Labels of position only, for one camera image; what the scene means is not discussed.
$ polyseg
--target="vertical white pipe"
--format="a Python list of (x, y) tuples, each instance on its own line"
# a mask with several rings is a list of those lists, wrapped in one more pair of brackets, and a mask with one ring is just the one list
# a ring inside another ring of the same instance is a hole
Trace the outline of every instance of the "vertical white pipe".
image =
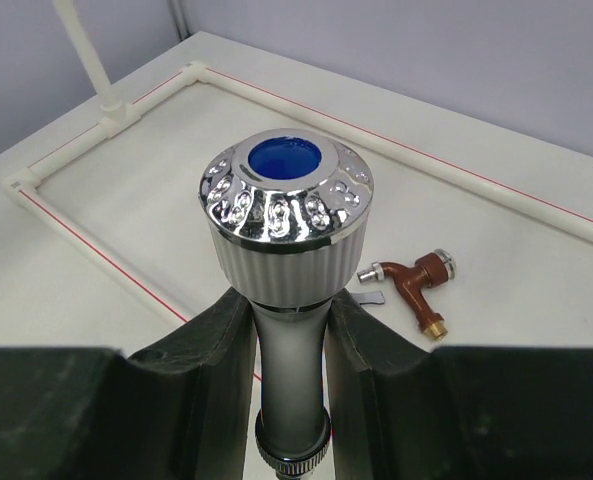
[(109, 78), (107, 78), (103, 64), (100, 62), (100, 58), (98, 58), (98, 54), (80, 22), (74, 1), (54, 0), (54, 7), (67, 30), (69, 39), (74, 44), (74, 48), (83, 63), (83, 67), (85, 67), (94, 90), (98, 94), (101, 107), (107, 112), (119, 109), (121, 102), (112, 91), (112, 85)]

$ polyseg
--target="white pvc pipe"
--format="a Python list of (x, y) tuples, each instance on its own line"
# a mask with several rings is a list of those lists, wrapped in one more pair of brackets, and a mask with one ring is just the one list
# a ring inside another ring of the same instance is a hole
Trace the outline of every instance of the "white pvc pipe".
[(333, 135), (389, 157), (398, 163), (425, 172), (452, 185), (456, 185), (464, 190), (593, 243), (593, 222), (580, 216), (568, 213), (553, 205), (538, 201), (492, 181), (441, 163), (421, 153), (403, 148), (384, 138), (361, 130), (358, 127), (340, 122), (322, 113), (315, 112), (209, 69), (203, 72), (201, 81), (215, 85), (296, 120), (313, 125), (321, 130), (325, 130)]
[(95, 125), (28, 168), (42, 181), (94, 148), (106, 138), (107, 132), (100, 125)]
[(95, 264), (116, 283), (149, 307), (155, 314), (167, 319), (174, 327), (179, 321), (187, 322), (193, 316), (185, 305), (171, 297), (129, 262), (104, 246), (92, 234), (69, 219), (56, 206), (40, 197), (28, 185), (17, 185), (13, 192), (14, 200), (33, 215), (42, 220), (74, 246), (85, 258)]
[(107, 112), (119, 109), (121, 106), (120, 99), (114, 95), (112, 85), (109, 78), (107, 78), (103, 64), (100, 62), (92, 42), (89, 40), (85, 29), (80, 23), (74, 1), (54, 0), (54, 7), (67, 30), (69, 39), (74, 44), (74, 48), (80, 57), (80, 61), (83, 63), (83, 67), (85, 67), (85, 71), (92, 85), (94, 85), (94, 90), (98, 94), (101, 107)]
[(179, 90), (194, 84), (199, 80), (204, 70), (205, 65), (198, 62), (184, 66), (176, 75), (137, 99), (133, 103), (134, 109), (139, 115), (144, 115)]

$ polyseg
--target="knurled chrome cap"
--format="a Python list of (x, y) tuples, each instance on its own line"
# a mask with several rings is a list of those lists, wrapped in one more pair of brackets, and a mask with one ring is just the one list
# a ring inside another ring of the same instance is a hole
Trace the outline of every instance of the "knurled chrome cap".
[(259, 413), (258, 417), (256, 418), (256, 446), (258, 447), (260, 456), (271, 468), (276, 471), (276, 473), (279, 473), (285, 477), (299, 478), (306, 473), (311, 472), (320, 462), (323, 461), (323, 458), (325, 458), (325, 454), (329, 449), (329, 441), (331, 439), (331, 420), (327, 410), (325, 410), (325, 426), (322, 436), (322, 443), (319, 444), (320, 446), (315, 449), (311, 455), (300, 459), (279, 458), (265, 450), (263, 443), (260, 441), (261, 437), (258, 434), (258, 429), (262, 428), (260, 426), (260, 417), (261, 414)]
[(199, 199), (225, 275), (275, 307), (312, 305), (349, 282), (373, 196), (365, 161), (314, 132), (269, 130), (218, 155)]

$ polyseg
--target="red line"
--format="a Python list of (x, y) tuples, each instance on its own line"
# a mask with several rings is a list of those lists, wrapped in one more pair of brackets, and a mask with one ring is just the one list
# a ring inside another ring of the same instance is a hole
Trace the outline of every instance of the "red line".
[(42, 162), (42, 161), (43, 161), (43, 160), (45, 160), (47, 157), (49, 157), (50, 155), (52, 155), (52, 154), (56, 153), (58, 150), (60, 150), (60, 149), (61, 149), (61, 148), (63, 148), (64, 146), (66, 146), (66, 145), (69, 145), (70, 143), (72, 143), (72, 142), (73, 142), (74, 140), (76, 140), (77, 138), (79, 138), (79, 137), (82, 137), (83, 135), (85, 135), (87, 132), (89, 132), (89, 131), (90, 131), (92, 128), (94, 128), (95, 126), (96, 126), (96, 125), (92, 125), (92, 126), (91, 126), (91, 127), (89, 127), (87, 130), (85, 130), (85, 131), (84, 131), (84, 132), (82, 132), (82, 133), (79, 133), (78, 135), (76, 135), (74, 138), (72, 138), (72, 139), (71, 139), (71, 140), (69, 140), (68, 142), (66, 142), (66, 143), (63, 143), (63, 144), (62, 144), (60, 147), (58, 147), (56, 150), (52, 150), (51, 152), (49, 152), (49, 153), (48, 153), (47, 155), (45, 155), (44, 157), (42, 157), (42, 158), (39, 158), (39, 159), (38, 159), (38, 160), (36, 160), (34, 163), (32, 163), (32, 164), (30, 165), (30, 167), (33, 167), (34, 165), (36, 165), (36, 164), (37, 164), (37, 163), (39, 163), (39, 162)]
[(74, 231), (69, 225), (67, 225), (65, 222), (63, 222), (61, 219), (59, 219), (52, 212), (50, 212), (49, 210), (47, 210), (44, 206), (42, 206), (40, 203), (38, 203), (32, 197), (30, 197), (29, 195), (27, 195), (23, 190), (20, 190), (19, 193), (21, 195), (23, 195), (25, 198), (27, 198), (34, 205), (36, 205), (38, 208), (40, 208), (47, 215), (49, 215), (54, 221), (56, 221), (61, 227), (63, 227), (69, 233), (71, 233), (72, 235), (74, 235), (78, 240), (80, 240), (86, 246), (88, 246), (89, 248), (91, 248), (98, 256), (100, 256), (103, 260), (105, 260), (107, 263), (109, 263), (112, 267), (114, 267), (116, 270), (118, 270), (120, 273), (122, 273), (125, 277), (127, 277), (129, 280), (131, 280), (135, 285), (137, 285), (145, 293), (147, 293), (148, 295), (150, 295), (154, 300), (156, 300), (158, 303), (160, 303), (163, 307), (165, 307), (171, 313), (173, 313), (174, 315), (176, 315), (182, 322), (187, 323), (188, 320), (185, 317), (183, 317), (180, 313), (178, 313), (172, 307), (170, 307), (169, 305), (167, 305), (154, 292), (152, 292), (151, 290), (149, 290), (145, 285), (143, 285), (142, 283), (140, 283), (138, 280), (136, 280), (134, 277), (132, 277), (129, 273), (127, 273), (125, 270), (123, 270), (120, 266), (118, 266), (112, 259), (110, 259), (109, 257), (107, 257), (107, 255), (105, 255), (103, 252), (101, 252), (98, 248), (96, 248), (94, 245), (92, 245), (87, 240), (85, 240), (79, 233), (77, 233), (76, 231)]
[(397, 145), (399, 147), (405, 148), (405, 149), (410, 150), (412, 152), (419, 153), (420, 155), (423, 155), (423, 156), (425, 156), (427, 158), (431, 158), (432, 160), (436, 160), (437, 162), (440, 162), (440, 163), (442, 163), (444, 165), (447, 165), (449, 167), (452, 167), (452, 168), (455, 168), (457, 170), (460, 170), (461, 172), (465, 172), (465, 173), (468, 173), (470, 175), (473, 175), (473, 176), (475, 176), (477, 178), (480, 178), (481, 180), (485, 180), (487, 182), (493, 183), (494, 185), (497, 185), (499, 187), (505, 188), (505, 189), (510, 190), (510, 191), (512, 191), (514, 193), (518, 193), (518, 194), (523, 195), (525, 197), (531, 198), (532, 200), (536, 200), (537, 202), (541, 202), (541, 203), (543, 203), (545, 205), (548, 205), (550, 207), (556, 208), (556, 209), (561, 210), (561, 211), (563, 211), (565, 213), (568, 213), (570, 215), (573, 215), (573, 216), (578, 217), (578, 218), (582, 218), (583, 220), (586, 220), (588, 222), (593, 223), (593, 219), (591, 219), (589, 217), (585, 217), (584, 215), (581, 215), (579, 213), (573, 212), (573, 211), (568, 210), (568, 209), (566, 209), (564, 207), (561, 207), (559, 205), (555, 205), (555, 204), (550, 203), (550, 202), (548, 202), (546, 200), (543, 200), (542, 198), (538, 198), (538, 197), (535, 197), (533, 195), (530, 195), (529, 193), (521, 192), (520, 190), (517, 190), (517, 189), (515, 189), (513, 187), (510, 187), (509, 185), (505, 185), (505, 184), (503, 184), (501, 182), (498, 182), (496, 180), (492, 180), (491, 178), (488, 178), (488, 177), (485, 177), (483, 175), (480, 175), (480, 174), (478, 174), (476, 172), (472, 172), (471, 170), (467, 170), (466, 168), (460, 167), (460, 166), (455, 165), (453, 163), (450, 163), (450, 162), (448, 162), (446, 160), (443, 160), (442, 158), (439, 158), (439, 157), (436, 157), (436, 156), (431, 155), (429, 153), (423, 152), (422, 150), (418, 150), (417, 148), (410, 147), (409, 145), (405, 145), (404, 143), (400, 143), (400, 142), (397, 142), (396, 140), (392, 140), (391, 138), (387, 138), (387, 137), (385, 137), (383, 135), (380, 135), (378, 133), (371, 132), (371, 131), (363, 128), (363, 127), (359, 127), (358, 125), (354, 125), (353, 123), (346, 122), (345, 120), (342, 120), (340, 118), (334, 117), (333, 115), (330, 115), (330, 114), (325, 113), (325, 112), (321, 112), (320, 110), (316, 110), (315, 108), (309, 107), (307, 105), (304, 105), (302, 103), (296, 102), (294, 100), (290, 100), (289, 98), (283, 97), (283, 96), (278, 95), (278, 94), (273, 93), (273, 92), (270, 92), (269, 90), (265, 90), (264, 88), (258, 87), (256, 85), (251, 84), (251, 83), (247, 83), (247, 82), (245, 82), (243, 80), (239, 80), (238, 78), (235, 78), (235, 77), (232, 77), (230, 75), (227, 75), (226, 73), (219, 72), (219, 71), (214, 70), (214, 69), (209, 68), (209, 67), (207, 67), (207, 70), (209, 70), (210, 72), (213, 72), (213, 73), (215, 73), (217, 75), (221, 75), (221, 76), (223, 76), (225, 78), (229, 78), (230, 80), (233, 80), (235, 82), (238, 82), (238, 83), (241, 83), (241, 84), (246, 85), (248, 87), (251, 87), (251, 88), (253, 88), (255, 90), (259, 90), (259, 91), (261, 91), (263, 93), (266, 93), (268, 95), (271, 95), (272, 97), (279, 98), (279, 99), (284, 100), (284, 101), (286, 101), (288, 103), (291, 103), (293, 105), (297, 105), (297, 106), (299, 106), (301, 108), (304, 108), (304, 109), (309, 110), (311, 112), (314, 112), (314, 113), (317, 113), (319, 115), (322, 115), (323, 117), (326, 117), (326, 118), (329, 118), (329, 119), (334, 120), (336, 122), (339, 122), (339, 123), (342, 123), (344, 125), (347, 125), (348, 127), (352, 127), (352, 128), (357, 129), (357, 130), (360, 130), (361, 132), (367, 133), (369, 135), (373, 135), (374, 137), (380, 138), (381, 140), (385, 140), (387, 142), (393, 143), (394, 145)]
[(163, 85), (171, 82), (173, 79), (175, 79), (178, 75), (180, 75), (183, 72), (178, 72), (176, 73), (176, 75), (174, 75), (173, 77), (169, 77), (167, 80), (165, 80), (163, 83), (161, 83), (160, 85), (158, 85), (157, 87), (152, 88), (149, 92), (147, 92), (144, 95), (141, 95), (140, 97), (138, 97), (136, 100), (134, 100), (133, 103), (138, 103), (140, 102), (143, 98), (145, 98), (147, 95), (149, 95), (150, 93), (155, 92), (156, 90), (158, 90), (160, 87), (162, 87)]

